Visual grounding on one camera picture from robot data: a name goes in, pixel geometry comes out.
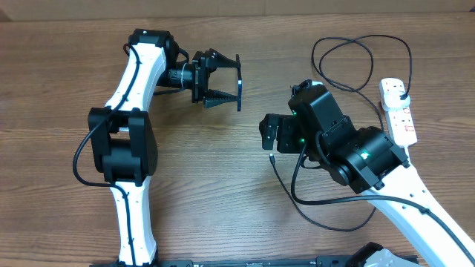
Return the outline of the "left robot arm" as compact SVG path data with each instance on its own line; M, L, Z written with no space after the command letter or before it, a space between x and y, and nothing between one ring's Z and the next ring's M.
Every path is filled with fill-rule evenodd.
M114 266L157 266L149 204L158 161L148 114L151 100L190 90L192 102L202 102L205 108L228 102L241 106L241 93L209 88L211 73L218 68L240 70L241 63L238 57L229 59L214 49L190 57L164 30L136 29L124 48L128 64L120 84L104 107L91 108L85 139L117 210L120 251Z

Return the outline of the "Samsung Galaxy smartphone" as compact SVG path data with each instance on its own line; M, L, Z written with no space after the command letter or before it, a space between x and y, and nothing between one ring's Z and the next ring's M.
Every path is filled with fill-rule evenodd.
M236 62L240 65L237 68L237 111L241 112L242 108L242 91L243 91L243 80L242 80L242 72L241 72L241 64L240 64L240 56L236 54Z

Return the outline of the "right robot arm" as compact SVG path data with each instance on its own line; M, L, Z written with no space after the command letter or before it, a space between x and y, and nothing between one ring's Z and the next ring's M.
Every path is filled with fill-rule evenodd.
M473 266L474 241L436 201L409 157L382 129L355 129L320 82L292 87L290 115L268 113L259 123L262 147L318 162L352 197L303 200L291 181L289 195L302 205L367 201L380 210L430 266Z

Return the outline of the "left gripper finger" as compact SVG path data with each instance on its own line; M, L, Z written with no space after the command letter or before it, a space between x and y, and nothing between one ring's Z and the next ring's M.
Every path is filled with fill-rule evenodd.
M203 97L203 104L205 108L213 108L228 102L236 102L238 97L220 90L208 89Z
M217 68L222 68L222 67L227 67L227 68L240 67L239 61L231 60L214 49L209 49L209 52L210 52L210 58L208 60L209 68L217 69Z

